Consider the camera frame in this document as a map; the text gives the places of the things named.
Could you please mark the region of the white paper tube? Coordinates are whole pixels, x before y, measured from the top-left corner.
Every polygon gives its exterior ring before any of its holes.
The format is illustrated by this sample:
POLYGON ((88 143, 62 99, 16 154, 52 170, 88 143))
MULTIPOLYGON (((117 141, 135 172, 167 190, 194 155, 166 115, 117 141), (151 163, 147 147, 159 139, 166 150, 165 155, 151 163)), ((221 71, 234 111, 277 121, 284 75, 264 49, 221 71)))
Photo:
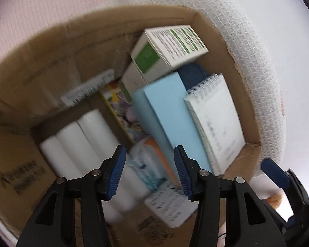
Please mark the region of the white paper tube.
MULTIPOLYGON (((114 154, 120 143, 97 109, 84 114, 77 122, 100 158, 110 158, 114 154)), ((142 202, 150 194, 150 190, 134 170, 125 164, 117 193, 142 202)))
MULTIPOLYGON (((96 154, 77 122, 72 122, 62 128, 56 134, 56 138, 83 175, 99 168, 102 162, 107 158, 111 158, 116 150, 116 146, 114 146, 109 149, 108 154, 96 154)), ((136 206, 137 201, 128 191, 125 176, 121 177, 117 193, 109 203, 123 214, 131 211, 136 206)))

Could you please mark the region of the white printed label paper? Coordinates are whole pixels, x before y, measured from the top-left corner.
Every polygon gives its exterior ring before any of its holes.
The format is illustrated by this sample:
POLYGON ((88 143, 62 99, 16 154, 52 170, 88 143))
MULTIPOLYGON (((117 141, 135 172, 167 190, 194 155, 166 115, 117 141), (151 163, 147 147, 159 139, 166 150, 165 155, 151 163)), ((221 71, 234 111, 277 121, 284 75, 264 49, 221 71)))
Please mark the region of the white printed label paper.
POLYGON ((183 189, 165 181, 159 189, 145 199, 144 203, 170 228, 180 227, 197 209, 183 189))

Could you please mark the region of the white tube lowest pile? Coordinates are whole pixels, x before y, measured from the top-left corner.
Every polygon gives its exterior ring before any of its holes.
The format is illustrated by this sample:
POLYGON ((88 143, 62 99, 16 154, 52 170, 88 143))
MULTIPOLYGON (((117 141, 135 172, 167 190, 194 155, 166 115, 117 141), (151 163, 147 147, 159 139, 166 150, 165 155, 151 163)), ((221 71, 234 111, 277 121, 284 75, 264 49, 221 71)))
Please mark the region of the white tube lowest pile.
MULTIPOLYGON (((57 176, 63 176, 71 180, 83 177, 90 171, 79 169, 55 136, 51 136, 43 141, 39 148, 57 176)), ((102 201, 102 207, 107 223, 114 224, 123 218, 122 214, 113 208, 109 202, 102 201)))

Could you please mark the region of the white spiral notepad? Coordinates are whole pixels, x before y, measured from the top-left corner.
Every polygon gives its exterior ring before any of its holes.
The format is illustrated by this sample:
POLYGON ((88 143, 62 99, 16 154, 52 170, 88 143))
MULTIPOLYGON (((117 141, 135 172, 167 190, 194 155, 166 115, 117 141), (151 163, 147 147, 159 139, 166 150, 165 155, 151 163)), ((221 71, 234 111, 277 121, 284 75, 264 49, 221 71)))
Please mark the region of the white spiral notepad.
POLYGON ((212 74, 190 89, 184 101, 200 134, 212 173, 223 175, 246 144, 224 76, 212 74))

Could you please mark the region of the white blue plastic packet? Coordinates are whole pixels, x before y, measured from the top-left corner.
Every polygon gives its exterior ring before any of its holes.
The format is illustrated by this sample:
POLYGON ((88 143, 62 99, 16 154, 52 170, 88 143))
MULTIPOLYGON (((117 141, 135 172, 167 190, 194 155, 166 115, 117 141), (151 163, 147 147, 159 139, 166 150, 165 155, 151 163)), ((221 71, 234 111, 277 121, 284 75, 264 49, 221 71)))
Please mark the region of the white blue plastic packet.
POLYGON ((145 144, 147 137, 129 151, 128 165, 151 191, 157 191, 169 179, 154 149, 145 144))

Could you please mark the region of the orange flat item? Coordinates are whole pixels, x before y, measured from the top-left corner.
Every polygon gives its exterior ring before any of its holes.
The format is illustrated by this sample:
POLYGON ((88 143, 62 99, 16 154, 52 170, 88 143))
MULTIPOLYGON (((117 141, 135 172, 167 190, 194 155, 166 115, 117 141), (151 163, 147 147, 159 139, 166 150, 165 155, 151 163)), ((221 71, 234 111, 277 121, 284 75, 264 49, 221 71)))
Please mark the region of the orange flat item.
POLYGON ((165 171, 167 175, 169 176, 170 180, 173 181, 173 183, 177 186, 180 186, 179 180, 177 179, 175 173, 173 172, 171 166, 169 165, 166 157, 163 155, 161 149, 157 145, 156 141, 153 139, 153 137, 149 136, 147 137, 145 144, 152 147, 160 160, 162 166, 165 168, 165 171))

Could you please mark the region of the dark blue round object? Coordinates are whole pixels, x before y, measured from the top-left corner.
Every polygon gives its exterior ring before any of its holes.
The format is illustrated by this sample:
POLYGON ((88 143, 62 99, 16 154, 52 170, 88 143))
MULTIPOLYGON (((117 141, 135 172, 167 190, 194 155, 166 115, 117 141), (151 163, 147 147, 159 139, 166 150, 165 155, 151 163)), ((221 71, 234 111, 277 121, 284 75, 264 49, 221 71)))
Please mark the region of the dark blue round object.
POLYGON ((192 89, 210 76, 210 74, 197 63, 183 65, 178 68, 176 72, 179 74, 186 90, 192 89))

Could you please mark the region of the colourful picture card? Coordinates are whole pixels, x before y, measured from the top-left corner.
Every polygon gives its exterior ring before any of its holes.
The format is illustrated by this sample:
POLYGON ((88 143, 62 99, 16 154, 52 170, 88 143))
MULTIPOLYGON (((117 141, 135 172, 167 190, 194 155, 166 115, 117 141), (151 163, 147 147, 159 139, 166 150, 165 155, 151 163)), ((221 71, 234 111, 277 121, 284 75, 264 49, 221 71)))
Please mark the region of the colourful picture card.
POLYGON ((139 142, 146 136, 146 132, 133 113, 131 102, 121 90, 119 80, 114 80, 103 87, 100 90, 100 95, 132 144, 139 142))

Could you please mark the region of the light blue lucky box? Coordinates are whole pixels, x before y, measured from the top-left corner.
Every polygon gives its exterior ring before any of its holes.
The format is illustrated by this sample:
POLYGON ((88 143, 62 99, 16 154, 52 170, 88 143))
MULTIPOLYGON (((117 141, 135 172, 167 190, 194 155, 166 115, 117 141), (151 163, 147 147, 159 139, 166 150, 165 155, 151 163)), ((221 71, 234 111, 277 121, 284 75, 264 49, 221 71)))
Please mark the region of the light blue lucky box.
POLYGON ((176 72, 138 89, 132 95, 134 114, 156 141, 175 176, 178 174, 173 150, 179 145, 184 147, 189 158, 198 162, 200 168, 212 171, 184 102, 186 95, 187 91, 176 72))

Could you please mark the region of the beige small carton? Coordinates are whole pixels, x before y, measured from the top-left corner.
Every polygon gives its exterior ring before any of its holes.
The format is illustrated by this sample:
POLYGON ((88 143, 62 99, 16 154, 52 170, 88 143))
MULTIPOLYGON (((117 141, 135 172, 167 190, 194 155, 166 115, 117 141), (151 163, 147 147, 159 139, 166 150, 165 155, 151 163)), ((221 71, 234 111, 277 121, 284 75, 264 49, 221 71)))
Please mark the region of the beige small carton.
POLYGON ((119 87, 127 101, 131 102, 134 92, 146 85, 148 85, 148 82, 144 79, 136 63, 132 61, 119 81, 119 87))

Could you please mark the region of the white waffle blanket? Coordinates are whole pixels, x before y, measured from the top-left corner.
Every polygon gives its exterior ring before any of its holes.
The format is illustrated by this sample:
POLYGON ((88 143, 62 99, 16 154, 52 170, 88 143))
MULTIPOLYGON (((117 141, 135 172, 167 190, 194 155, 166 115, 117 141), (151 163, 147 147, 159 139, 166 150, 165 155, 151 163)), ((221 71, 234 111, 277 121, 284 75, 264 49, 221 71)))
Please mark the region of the white waffle blanket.
POLYGON ((286 145, 286 124, 278 77, 268 49, 257 28, 235 0, 128 0, 136 4, 187 6, 202 12, 231 52, 250 92, 260 126, 260 160, 280 163, 286 145))

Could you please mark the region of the green white carton box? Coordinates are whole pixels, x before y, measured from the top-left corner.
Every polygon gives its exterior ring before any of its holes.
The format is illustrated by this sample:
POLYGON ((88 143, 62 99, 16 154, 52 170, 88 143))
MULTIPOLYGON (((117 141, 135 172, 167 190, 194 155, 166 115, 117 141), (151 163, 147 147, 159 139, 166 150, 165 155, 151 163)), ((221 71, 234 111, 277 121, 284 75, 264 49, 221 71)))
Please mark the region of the green white carton box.
POLYGON ((151 83, 208 52, 191 26, 176 25, 145 29, 130 55, 151 83))

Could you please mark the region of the pink cartoon print mat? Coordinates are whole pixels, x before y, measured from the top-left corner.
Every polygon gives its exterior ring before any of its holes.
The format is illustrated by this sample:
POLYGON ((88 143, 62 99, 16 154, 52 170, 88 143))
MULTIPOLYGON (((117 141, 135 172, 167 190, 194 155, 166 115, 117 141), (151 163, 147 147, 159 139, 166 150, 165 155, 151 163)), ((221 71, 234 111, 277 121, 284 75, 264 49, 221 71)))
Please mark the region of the pink cartoon print mat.
POLYGON ((0 0, 0 60, 37 32, 125 0, 0 0))

